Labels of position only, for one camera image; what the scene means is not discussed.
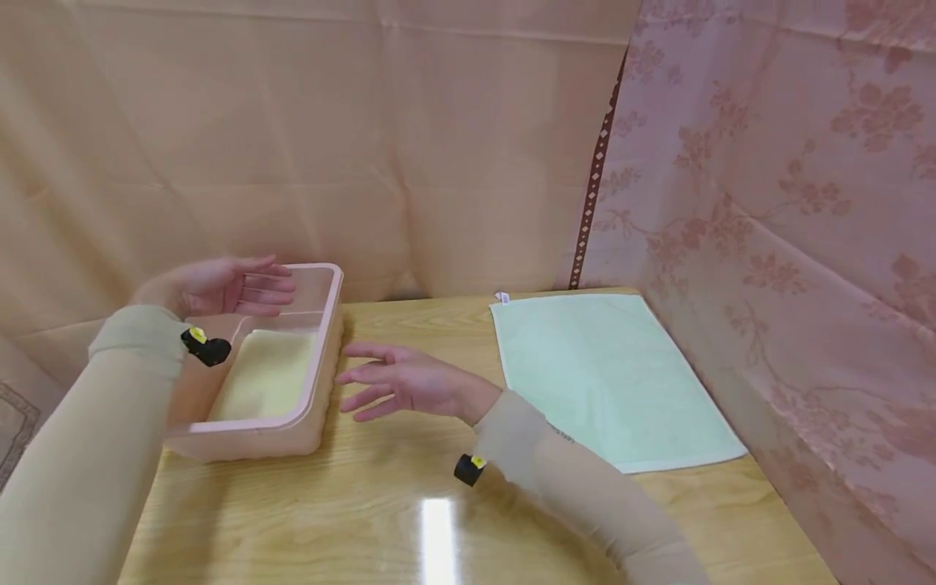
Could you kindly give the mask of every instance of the right hand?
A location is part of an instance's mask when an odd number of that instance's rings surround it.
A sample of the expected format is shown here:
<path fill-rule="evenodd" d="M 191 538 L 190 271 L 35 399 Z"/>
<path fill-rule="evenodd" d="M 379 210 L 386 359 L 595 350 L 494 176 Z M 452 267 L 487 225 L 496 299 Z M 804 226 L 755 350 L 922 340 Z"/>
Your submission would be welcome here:
<path fill-rule="evenodd" d="M 339 375 L 338 384 L 367 384 L 367 388 L 342 401 L 343 413 L 358 410 L 354 420 L 365 422 L 399 410 L 457 417 L 473 426 L 501 396 L 501 389 L 484 378 L 398 345 L 358 342 L 344 349 L 350 358 L 374 361 Z"/>

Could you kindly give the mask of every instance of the yellow sponge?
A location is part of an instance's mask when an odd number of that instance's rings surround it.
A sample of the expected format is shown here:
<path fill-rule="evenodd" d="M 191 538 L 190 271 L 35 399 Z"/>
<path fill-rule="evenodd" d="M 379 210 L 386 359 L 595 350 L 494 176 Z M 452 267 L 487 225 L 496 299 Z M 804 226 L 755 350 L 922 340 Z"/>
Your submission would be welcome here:
<path fill-rule="evenodd" d="M 299 403 L 315 333 L 258 329 L 247 334 L 208 420 L 274 418 Z"/>

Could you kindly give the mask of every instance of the finger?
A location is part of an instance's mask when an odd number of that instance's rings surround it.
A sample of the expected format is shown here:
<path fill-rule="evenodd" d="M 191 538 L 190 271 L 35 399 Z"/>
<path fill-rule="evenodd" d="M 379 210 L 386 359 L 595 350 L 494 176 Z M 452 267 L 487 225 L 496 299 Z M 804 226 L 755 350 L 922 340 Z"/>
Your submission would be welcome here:
<path fill-rule="evenodd" d="M 390 384 L 397 378 L 397 370 L 379 362 L 365 363 L 357 368 L 351 368 L 335 378 L 336 384 Z"/>
<path fill-rule="evenodd" d="M 234 269 L 238 272 L 257 272 L 268 269 L 276 263 L 276 256 L 270 254 L 263 257 L 240 257 L 231 258 L 234 262 Z"/>
<path fill-rule="evenodd" d="M 249 272 L 253 274 L 268 274 L 269 276 L 292 276 L 292 271 L 282 264 L 270 264 L 266 268 Z"/>
<path fill-rule="evenodd" d="M 354 396 L 349 396 L 342 400 L 339 410 L 343 413 L 358 410 L 361 406 L 367 406 L 371 402 L 380 400 L 390 394 L 393 394 L 393 387 L 390 384 L 374 384 L 358 392 Z"/>
<path fill-rule="evenodd" d="M 244 288 L 241 291 L 241 302 L 252 302 L 261 305 L 287 305 L 292 303 L 295 295 L 275 290 L 254 290 Z"/>
<path fill-rule="evenodd" d="M 413 352 L 399 345 L 354 342 L 344 348 L 344 354 L 349 358 L 374 358 L 386 363 L 397 363 L 409 359 Z"/>
<path fill-rule="evenodd" d="M 247 274 L 243 277 L 244 288 L 256 290 L 276 290 L 279 292 L 293 292 L 296 290 L 296 281 L 291 278 L 271 278 Z"/>
<path fill-rule="evenodd" d="M 274 305 L 257 304 L 255 302 L 244 302 L 241 300 L 234 308 L 234 313 L 248 314 L 252 317 L 275 317 L 280 313 L 280 309 Z"/>
<path fill-rule="evenodd" d="M 400 410 L 400 406 L 397 404 L 397 401 L 389 398 L 375 406 L 365 408 L 364 410 L 355 413 L 354 420 L 355 422 L 367 422 L 368 420 L 374 420 L 375 418 L 392 415 L 398 410 Z"/>

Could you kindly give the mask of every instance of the hand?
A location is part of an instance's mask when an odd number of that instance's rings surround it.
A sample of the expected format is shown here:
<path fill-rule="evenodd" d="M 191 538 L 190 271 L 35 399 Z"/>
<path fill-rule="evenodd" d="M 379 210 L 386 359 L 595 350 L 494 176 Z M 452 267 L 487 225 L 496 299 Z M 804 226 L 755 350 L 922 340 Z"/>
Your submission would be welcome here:
<path fill-rule="evenodd" d="M 223 257 L 186 264 L 143 285 L 131 304 L 166 307 L 180 319 L 239 313 L 277 316 L 292 303 L 296 283 L 275 256 Z"/>
<path fill-rule="evenodd" d="M 376 361 L 352 368 L 335 380 L 338 384 L 369 385 L 342 401 L 343 413 L 389 397 L 356 412 L 357 422 L 413 410 L 457 417 L 474 427 L 501 396 L 501 389 L 484 378 L 408 347 L 359 342 L 347 346 L 344 353 Z"/>

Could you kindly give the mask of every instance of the left hand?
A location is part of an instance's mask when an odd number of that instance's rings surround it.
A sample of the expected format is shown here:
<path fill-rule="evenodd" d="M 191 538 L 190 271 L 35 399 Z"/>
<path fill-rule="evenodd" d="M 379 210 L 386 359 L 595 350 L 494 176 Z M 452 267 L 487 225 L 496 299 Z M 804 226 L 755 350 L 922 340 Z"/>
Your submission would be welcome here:
<path fill-rule="evenodd" d="M 190 316 L 239 313 L 277 316 L 291 304 L 296 283 L 276 256 L 228 256 L 186 264 L 143 285 L 131 304 L 165 307 L 184 320 Z"/>

